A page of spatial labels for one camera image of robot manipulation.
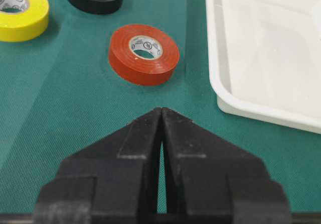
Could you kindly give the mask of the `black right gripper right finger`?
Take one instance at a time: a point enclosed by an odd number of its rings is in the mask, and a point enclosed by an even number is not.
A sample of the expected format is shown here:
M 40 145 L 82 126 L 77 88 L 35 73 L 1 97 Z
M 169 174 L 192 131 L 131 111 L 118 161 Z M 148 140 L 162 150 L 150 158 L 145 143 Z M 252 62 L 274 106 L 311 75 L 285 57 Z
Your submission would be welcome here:
M 162 109 L 167 210 L 189 223 L 291 223 L 289 203 L 263 161 Z

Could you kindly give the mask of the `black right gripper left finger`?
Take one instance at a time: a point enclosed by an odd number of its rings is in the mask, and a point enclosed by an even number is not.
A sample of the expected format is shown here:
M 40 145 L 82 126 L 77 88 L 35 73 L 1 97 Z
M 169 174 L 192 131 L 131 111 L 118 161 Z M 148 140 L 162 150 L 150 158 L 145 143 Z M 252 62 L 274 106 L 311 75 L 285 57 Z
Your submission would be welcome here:
M 68 156 L 42 187 L 34 223 L 137 223 L 157 206 L 161 110 Z

